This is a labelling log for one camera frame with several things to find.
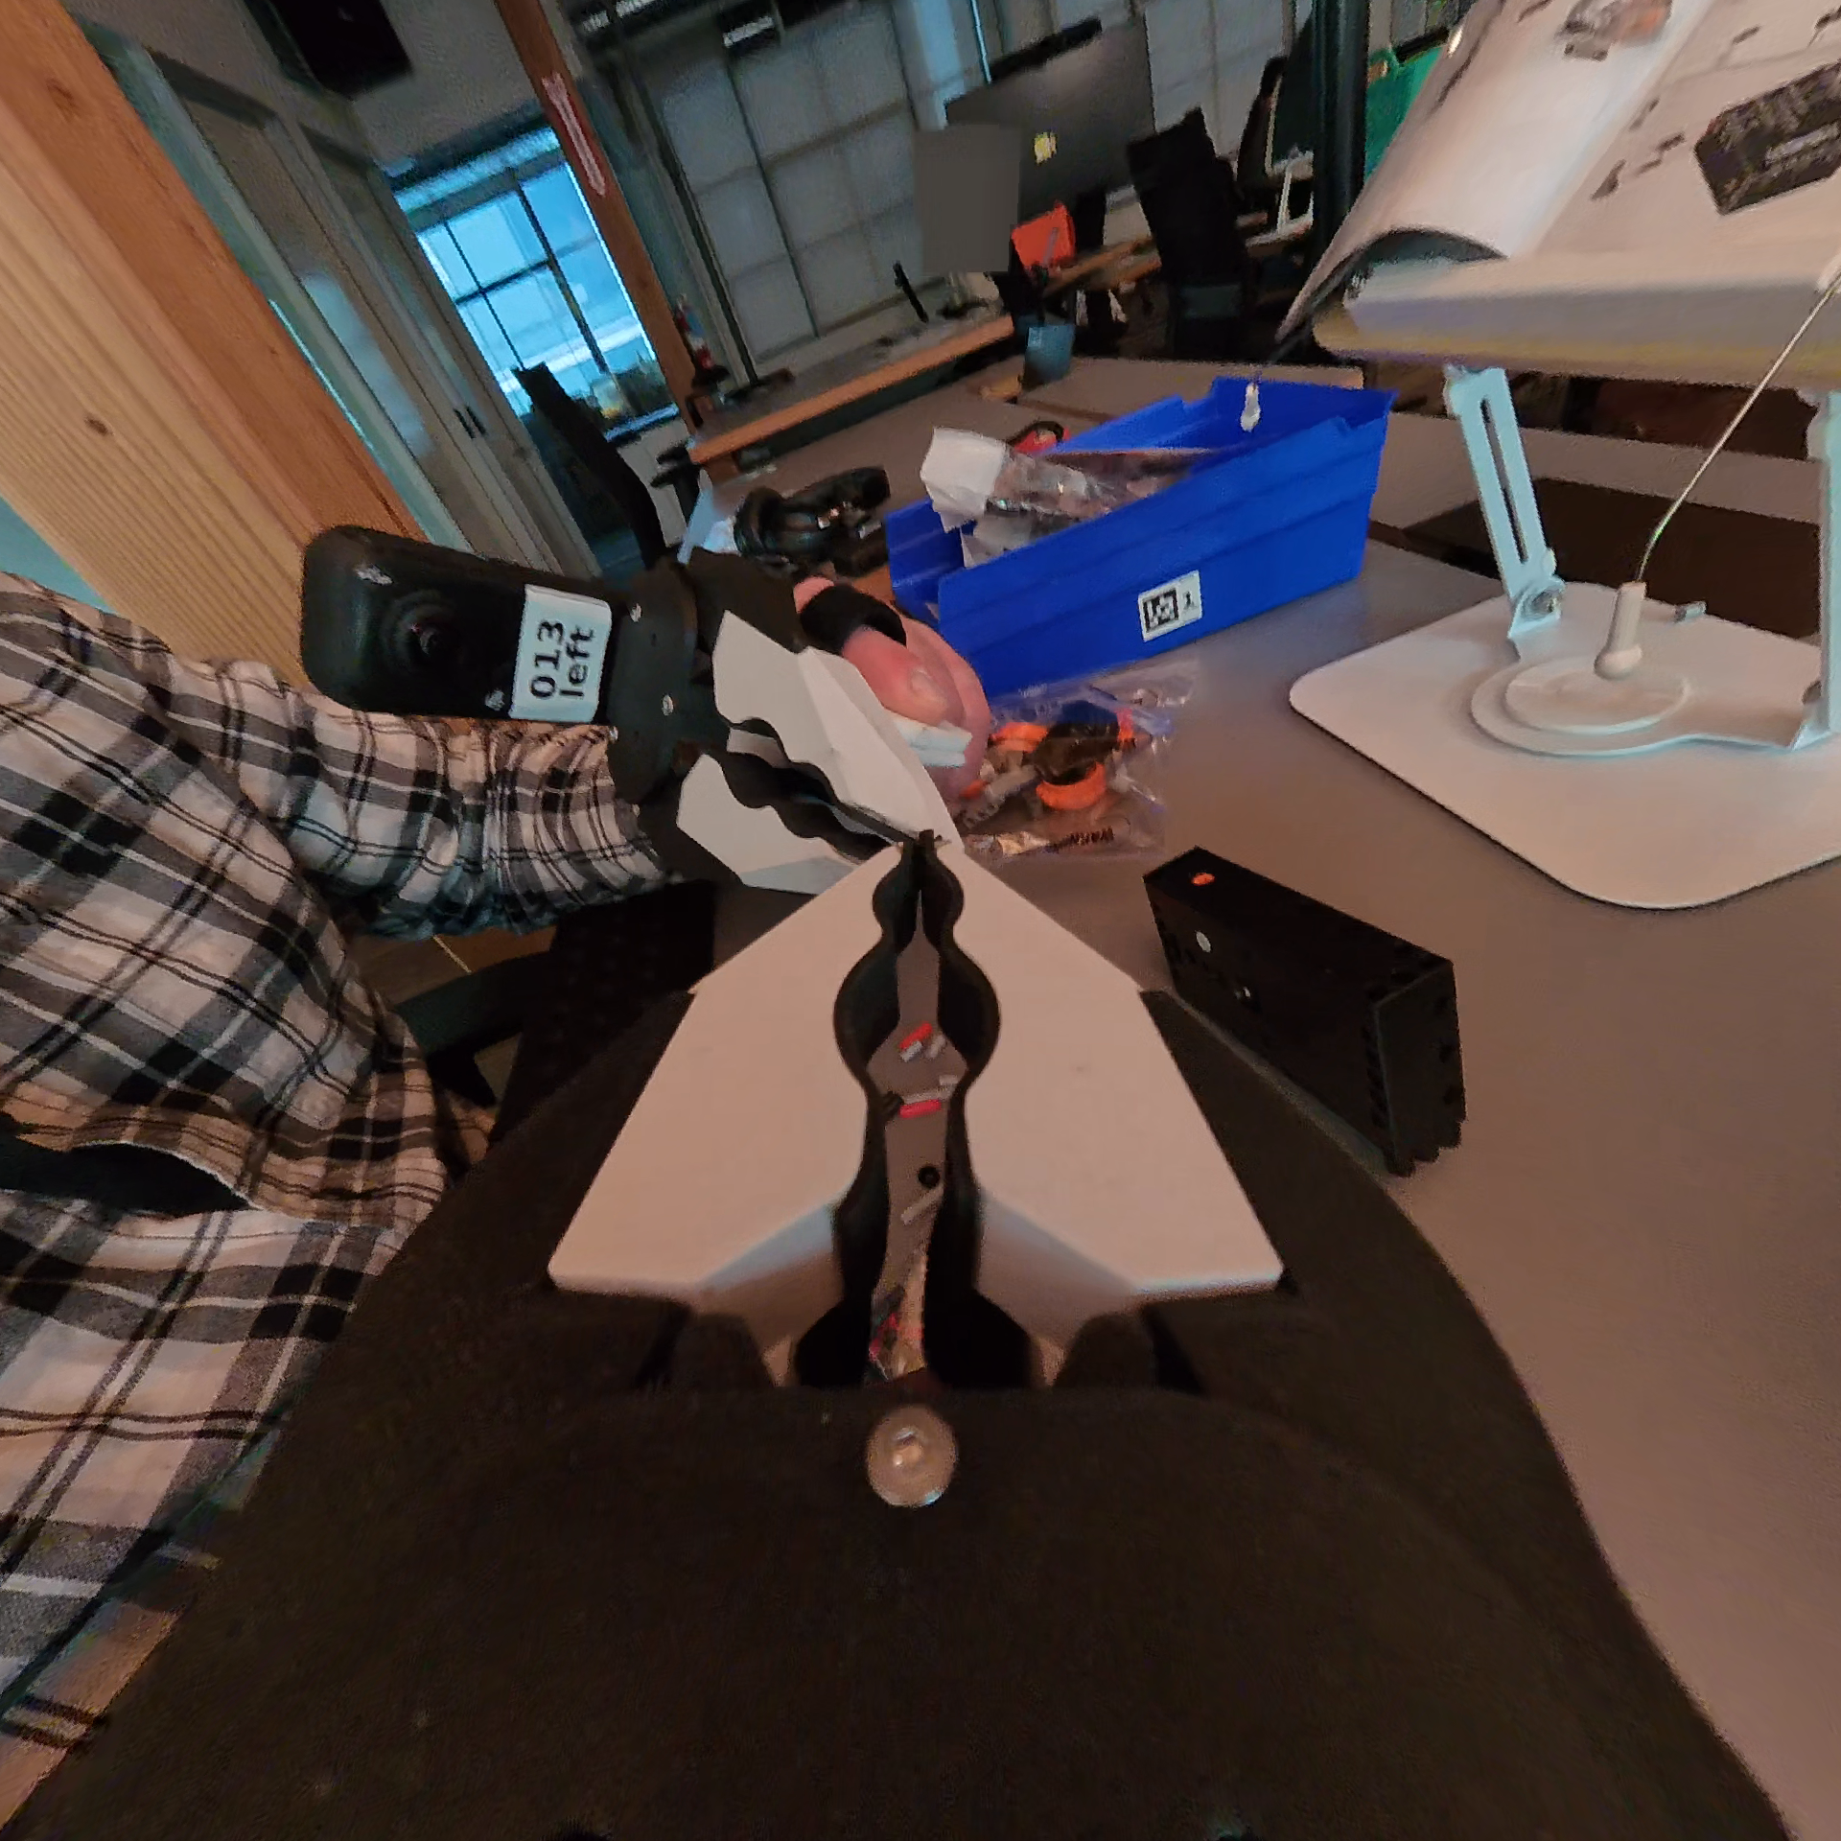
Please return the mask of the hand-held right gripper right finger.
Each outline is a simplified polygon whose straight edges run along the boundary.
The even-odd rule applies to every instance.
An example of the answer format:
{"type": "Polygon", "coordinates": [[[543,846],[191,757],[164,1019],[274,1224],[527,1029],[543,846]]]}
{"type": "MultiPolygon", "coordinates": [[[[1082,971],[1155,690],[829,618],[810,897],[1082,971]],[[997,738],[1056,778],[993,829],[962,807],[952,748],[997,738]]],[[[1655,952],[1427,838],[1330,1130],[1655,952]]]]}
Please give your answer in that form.
{"type": "Polygon", "coordinates": [[[955,849],[928,849],[928,939],[959,1058],[929,1370],[1029,1386],[1091,1321],[1272,1291],[1283,1262],[1139,984],[955,849]]]}

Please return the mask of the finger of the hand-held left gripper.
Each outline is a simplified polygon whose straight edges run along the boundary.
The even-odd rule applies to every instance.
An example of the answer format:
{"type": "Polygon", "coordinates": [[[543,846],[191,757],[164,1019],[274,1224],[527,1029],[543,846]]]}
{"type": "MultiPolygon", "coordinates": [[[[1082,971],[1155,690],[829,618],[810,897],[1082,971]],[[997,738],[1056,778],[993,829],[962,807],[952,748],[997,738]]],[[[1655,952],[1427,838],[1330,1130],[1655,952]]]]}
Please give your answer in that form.
{"type": "Polygon", "coordinates": [[[676,838],[751,890],[818,894],[909,838],[909,773],[887,748],[702,748],[676,789],[676,838]]]}
{"type": "Polygon", "coordinates": [[[947,846],[955,841],[955,815],[933,770],[962,765],[969,733],[894,717],[841,655],[789,648],[725,611],[712,644],[712,699],[725,742],[787,739],[793,751],[837,748],[856,757],[887,748],[909,773],[909,838],[897,846],[925,838],[947,846]]]}

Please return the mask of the black battery box block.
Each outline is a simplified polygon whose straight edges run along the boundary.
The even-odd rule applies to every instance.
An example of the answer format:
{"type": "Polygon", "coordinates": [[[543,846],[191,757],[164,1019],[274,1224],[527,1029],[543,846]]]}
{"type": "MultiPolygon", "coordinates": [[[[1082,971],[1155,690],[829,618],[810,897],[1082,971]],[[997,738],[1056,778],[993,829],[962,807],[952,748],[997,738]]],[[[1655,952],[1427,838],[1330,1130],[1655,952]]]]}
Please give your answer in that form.
{"type": "Polygon", "coordinates": [[[1174,992],[1392,1175],[1461,1145],[1456,965],[1205,849],[1141,875],[1174,992]]]}

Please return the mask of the person's left forearm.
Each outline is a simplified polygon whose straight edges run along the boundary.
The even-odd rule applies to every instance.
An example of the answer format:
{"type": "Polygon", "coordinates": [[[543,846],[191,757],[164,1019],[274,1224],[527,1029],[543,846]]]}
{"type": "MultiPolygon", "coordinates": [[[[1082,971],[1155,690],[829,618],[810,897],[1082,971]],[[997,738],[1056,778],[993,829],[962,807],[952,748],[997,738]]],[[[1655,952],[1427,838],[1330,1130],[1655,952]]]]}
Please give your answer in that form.
{"type": "Polygon", "coordinates": [[[313,887],[361,933],[534,933],[666,887],[599,727],[365,716],[3,577],[3,838],[164,893],[313,887]]]}

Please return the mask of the person's left hand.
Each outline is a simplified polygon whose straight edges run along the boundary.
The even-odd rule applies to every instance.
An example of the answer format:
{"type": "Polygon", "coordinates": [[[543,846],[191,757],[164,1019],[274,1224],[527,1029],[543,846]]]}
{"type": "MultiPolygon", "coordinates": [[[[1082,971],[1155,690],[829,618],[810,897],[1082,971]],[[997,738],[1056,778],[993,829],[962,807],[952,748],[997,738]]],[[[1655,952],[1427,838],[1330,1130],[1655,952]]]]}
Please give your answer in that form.
{"type": "Polygon", "coordinates": [[[971,663],[929,626],[864,588],[814,574],[793,578],[793,607],[802,631],[852,663],[887,713],[918,727],[962,728],[962,767],[976,770],[989,738],[989,704],[971,663]]]}

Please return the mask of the black headphones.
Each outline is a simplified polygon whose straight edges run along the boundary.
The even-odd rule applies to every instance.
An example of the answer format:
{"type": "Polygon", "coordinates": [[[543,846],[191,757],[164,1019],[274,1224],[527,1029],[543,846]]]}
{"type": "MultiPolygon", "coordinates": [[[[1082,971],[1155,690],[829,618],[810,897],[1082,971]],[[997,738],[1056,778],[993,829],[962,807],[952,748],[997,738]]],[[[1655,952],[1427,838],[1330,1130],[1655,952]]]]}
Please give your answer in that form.
{"type": "Polygon", "coordinates": [[[731,515],[731,539],[743,557],[861,578],[887,566],[882,509],[889,491],[887,470],[876,464],[793,496],[754,487],[731,515]]]}

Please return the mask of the black office chair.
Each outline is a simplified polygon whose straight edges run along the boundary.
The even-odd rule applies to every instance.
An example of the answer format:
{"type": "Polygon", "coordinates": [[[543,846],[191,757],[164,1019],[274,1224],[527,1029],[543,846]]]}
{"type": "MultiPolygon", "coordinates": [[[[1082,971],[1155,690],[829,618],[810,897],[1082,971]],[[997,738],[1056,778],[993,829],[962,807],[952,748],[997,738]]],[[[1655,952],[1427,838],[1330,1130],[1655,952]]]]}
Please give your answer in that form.
{"type": "Polygon", "coordinates": [[[1260,270],[1241,233],[1241,192],[1199,107],[1125,149],[1131,184],[1160,258],[1170,354],[1252,361],[1260,270]]]}
{"type": "Polygon", "coordinates": [[[577,470],[618,509],[637,543],[640,562],[645,569],[663,562],[671,543],[663,539],[656,496],[611,444],[595,410],[574,398],[547,365],[515,366],[515,376],[577,470]]]}

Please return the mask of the clear bag of building parts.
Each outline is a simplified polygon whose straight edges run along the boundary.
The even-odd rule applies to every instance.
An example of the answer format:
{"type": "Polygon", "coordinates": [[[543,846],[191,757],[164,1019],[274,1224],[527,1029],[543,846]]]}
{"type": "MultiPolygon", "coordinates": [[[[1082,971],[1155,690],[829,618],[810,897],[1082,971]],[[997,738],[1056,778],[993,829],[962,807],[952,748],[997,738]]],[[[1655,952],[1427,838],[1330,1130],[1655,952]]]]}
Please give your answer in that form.
{"type": "Polygon", "coordinates": [[[928,1368],[925,1299],[928,1250],[918,1249],[909,1273],[874,1302],[868,1368],[876,1379],[902,1382],[928,1368]]]}

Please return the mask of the crumpled white paper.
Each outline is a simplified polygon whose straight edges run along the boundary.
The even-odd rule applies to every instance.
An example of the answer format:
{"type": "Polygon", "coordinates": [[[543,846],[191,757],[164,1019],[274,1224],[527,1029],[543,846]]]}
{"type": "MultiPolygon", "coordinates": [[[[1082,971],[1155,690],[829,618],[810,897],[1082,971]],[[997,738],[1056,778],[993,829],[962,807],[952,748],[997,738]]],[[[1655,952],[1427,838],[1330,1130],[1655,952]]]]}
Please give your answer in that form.
{"type": "Polygon", "coordinates": [[[995,436],[957,428],[933,430],[918,479],[947,532],[966,539],[980,525],[1012,460],[1014,448],[995,436]]]}

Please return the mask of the long wooden table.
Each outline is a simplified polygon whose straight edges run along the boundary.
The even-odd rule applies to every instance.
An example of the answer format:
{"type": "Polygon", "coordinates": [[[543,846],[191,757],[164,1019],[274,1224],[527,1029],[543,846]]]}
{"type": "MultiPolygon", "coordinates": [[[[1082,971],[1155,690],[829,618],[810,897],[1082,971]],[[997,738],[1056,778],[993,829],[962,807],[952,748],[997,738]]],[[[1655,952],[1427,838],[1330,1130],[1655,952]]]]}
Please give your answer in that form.
{"type": "MultiPolygon", "coordinates": [[[[1160,255],[1150,236],[1137,236],[1076,258],[1046,277],[1046,304],[1086,287],[1131,287],[1155,274],[1160,255]]],[[[1019,350],[1025,332],[1000,311],[980,311],[952,326],[933,324],[914,334],[897,334],[887,346],[861,346],[829,357],[776,383],[758,398],[710,417],[689,441],[685,456],[700,470],[720,470],[736,455],[758,448],[796,428],[810,428],[856,403],[882,398],[914,379],[933,379],[986,354],[1019,350]]]]}

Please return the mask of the clear bag dark parts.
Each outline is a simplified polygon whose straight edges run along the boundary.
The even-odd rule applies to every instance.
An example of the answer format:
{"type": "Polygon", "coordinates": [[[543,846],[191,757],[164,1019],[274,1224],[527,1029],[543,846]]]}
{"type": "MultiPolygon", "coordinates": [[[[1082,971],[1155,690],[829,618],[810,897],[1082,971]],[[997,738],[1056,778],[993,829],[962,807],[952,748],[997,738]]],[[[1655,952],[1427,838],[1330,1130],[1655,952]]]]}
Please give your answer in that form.
{"type": "Polygon", "coordinates": [[[1159,451],[1000,448],[1000,464],[976,520],[1065,528],[1165,489],[1159,451]]]}

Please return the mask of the blue plastic bin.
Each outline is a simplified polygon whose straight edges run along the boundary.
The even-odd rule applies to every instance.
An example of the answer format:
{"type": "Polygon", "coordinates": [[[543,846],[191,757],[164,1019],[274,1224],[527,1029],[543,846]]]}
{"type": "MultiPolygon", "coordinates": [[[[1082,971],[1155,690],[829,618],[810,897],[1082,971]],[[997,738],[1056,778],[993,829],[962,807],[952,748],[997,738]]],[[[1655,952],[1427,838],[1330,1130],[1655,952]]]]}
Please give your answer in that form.
{"type": "Polygon", "coordinates": [[[1056,448],[1159,451],[1159,496],[1065,528],[980,520],[959,539],[928,489],[887,510],[887,566],[905,611],[976,668],[985,690],[1095,676],[1349,581],[1364,554],[1392,392],[1246,381],[1166,398],[1056,448]]]}

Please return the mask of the person's plaid shirt torso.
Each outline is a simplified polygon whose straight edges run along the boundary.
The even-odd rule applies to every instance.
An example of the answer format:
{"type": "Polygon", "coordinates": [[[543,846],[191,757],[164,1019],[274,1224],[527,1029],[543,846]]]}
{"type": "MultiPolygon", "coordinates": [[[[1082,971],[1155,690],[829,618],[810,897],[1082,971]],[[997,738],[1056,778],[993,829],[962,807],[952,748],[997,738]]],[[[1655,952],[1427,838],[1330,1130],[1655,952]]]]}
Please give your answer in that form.
{"type": "Polygon", "coordinates": [[[99,1712],[141,1665],[150,1576],[186,1568],[361,1285],[485,1150],[349,941],[14,959],[3,1135],[3,1703],[99,1712]]]}

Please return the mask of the white book stand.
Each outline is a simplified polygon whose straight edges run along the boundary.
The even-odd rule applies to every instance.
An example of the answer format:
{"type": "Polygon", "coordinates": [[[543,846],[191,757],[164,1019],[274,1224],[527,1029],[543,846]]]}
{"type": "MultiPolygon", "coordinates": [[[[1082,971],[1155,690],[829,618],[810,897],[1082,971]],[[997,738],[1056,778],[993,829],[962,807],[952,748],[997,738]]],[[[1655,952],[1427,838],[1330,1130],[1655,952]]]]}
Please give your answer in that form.
{"type": "Polygon", "coordinates": [[[1809,432],[1814,644],[1646,584],[1623,680],[1594,674],[1619,588],[1560,578],[1504,369],[1450,365],[1443,403],[1504,591],[1301,676],[1292,709],[1605,905],[1703,909],[1838,859],[1838,388],[1809,432]]]}

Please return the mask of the instruction booklet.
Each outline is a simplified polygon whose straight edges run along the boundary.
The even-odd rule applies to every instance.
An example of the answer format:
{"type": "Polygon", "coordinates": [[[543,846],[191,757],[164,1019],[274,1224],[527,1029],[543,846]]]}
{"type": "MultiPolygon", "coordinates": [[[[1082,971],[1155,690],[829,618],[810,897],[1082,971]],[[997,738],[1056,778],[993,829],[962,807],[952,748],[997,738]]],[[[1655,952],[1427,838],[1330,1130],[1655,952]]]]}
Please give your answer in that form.
{"type": "Polygon", "coordinates": [[[1835,2],[1477,2],[1283,332],[1747,381],[1835,283],[1835,2]]]}

